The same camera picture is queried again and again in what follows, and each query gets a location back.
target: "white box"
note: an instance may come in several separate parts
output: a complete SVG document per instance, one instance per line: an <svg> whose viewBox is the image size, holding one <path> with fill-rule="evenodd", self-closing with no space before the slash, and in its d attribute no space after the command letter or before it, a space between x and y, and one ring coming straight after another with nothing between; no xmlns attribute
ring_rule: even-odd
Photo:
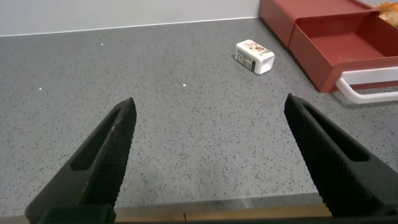
<svg viewBox="0 0 398 224"><path fill-rule="evenodd" d="M271 70L275 54L253 40L236 44L235 60L257 75Z"/></svg>

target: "red tray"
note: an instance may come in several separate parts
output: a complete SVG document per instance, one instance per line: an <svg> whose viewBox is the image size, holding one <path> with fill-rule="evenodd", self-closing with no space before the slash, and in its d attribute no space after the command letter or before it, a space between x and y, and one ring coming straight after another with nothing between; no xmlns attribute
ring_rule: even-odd
<svg viewBox="0 0 398 224"><path fill-rule="evenodd" d="M398 86L398 29L378 15L356 0L262 0L260 12L320 92L339 88L345 95L357 94L352 88ZM398 100L398 93L376 97L357 103Z"/></svg>

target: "white plastic handle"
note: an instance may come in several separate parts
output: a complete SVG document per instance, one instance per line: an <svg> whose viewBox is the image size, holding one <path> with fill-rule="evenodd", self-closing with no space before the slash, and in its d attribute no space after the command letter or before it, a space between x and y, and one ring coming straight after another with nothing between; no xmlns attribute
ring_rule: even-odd
<svg viewBox="0 0 398 224"><path fill-rule="evenodd" d="M343 72L336 82L337 88L354 103L377 103L398 100L398 91L359 94L350 85L398 81L398 67Z"/></svg>

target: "speckled countertop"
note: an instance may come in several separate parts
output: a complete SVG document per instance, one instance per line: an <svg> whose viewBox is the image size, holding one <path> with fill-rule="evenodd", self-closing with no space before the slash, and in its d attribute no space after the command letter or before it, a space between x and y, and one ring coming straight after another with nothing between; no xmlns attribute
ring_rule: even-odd
<svg viewBox="0 0 398 224"><path fill-rule="evenodd" d="M275 52L270 72L234 60L246 39ZM398 171L398 103L317 92L258 19L0 38L0 77L2 216L22 215L130 96L137 124L118 207L319 202L283 114L288 93Z"/></svg>

